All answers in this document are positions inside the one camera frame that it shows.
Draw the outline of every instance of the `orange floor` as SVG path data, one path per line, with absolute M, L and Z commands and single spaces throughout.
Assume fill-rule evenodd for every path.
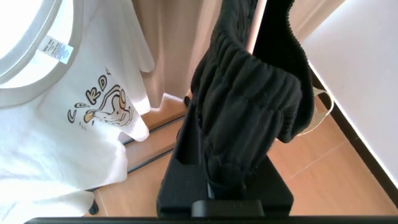
M 181 102 L 166 101 L 163 113 L 144 117 L 156 126 L 183 114 Z M 317 100 L 317 107 L 323 105 Z M 164 152 L 175 142 L 182 121 L 127 146 L 129 166 Z M 275 142 L 268 153 L 294 195 L 291 215 L 398 215 L 372 173 L 332 117 L 289 144 Z M 170 154 L 128 175 L 123 183 L 98 189 L 99 216 L 156 216 L 156 197 Z

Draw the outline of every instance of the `black garment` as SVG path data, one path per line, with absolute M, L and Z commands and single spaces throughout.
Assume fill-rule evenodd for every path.
M 268 0 L 253 57 L 245 50 L 257 1 L 223 1 L 191 83 L 205 172 L 218 198 L 244 193 L 275 138 L 289 142 L 313 113 L 307 58 L 289 27 L 292 1 Z

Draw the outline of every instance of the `t-shirt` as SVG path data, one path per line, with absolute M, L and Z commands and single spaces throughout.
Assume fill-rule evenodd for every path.
M 126 179 L 120 132 L 137 141 L 149 135 L 140 117 L 150 110 L 140 70 L 154 62 L 131 1 L 62 7 L 73 9 L 67 63 L 30 85 L 0 85 L 3 221 L 84 215 L 94 199 L 85 190 Z M 57 47 L 49 36 L 44 41 Z

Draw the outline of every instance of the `graphic print on shirt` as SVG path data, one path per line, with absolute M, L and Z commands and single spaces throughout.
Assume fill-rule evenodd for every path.
M 98 85 L 98 89 L 94 86 L 85 93 L 89 104 L 92 106 L 86 103 L 75 104 L 75 108 L 78 110 L 81 108 L 90 108 L 84 109 L 85 112 L 82 117 L 84 123 L 87 124 L 91 122 L 91 125 L 94 125 L 95 120 L 98 120 L 115 126 L 128 125 L 132 121 L 134 108 L 127 105 L 127 98 L 124 90 L 119 85 L 113 85 L 106 91 L 108 79 L 105 75 L 99 77 Z M 69 122 L 73 124 L 75 119 L 76 110 L 73 112 L 68 110 Z M 85 130 L 81 121 L 79 125 Z

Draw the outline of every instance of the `curtain fold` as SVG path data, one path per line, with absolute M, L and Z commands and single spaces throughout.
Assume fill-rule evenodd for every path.
M 168 93 L 183 98 L 210 44 L 221 0 L 132 0 L 155 61 L 142 73 L 151 107 Z

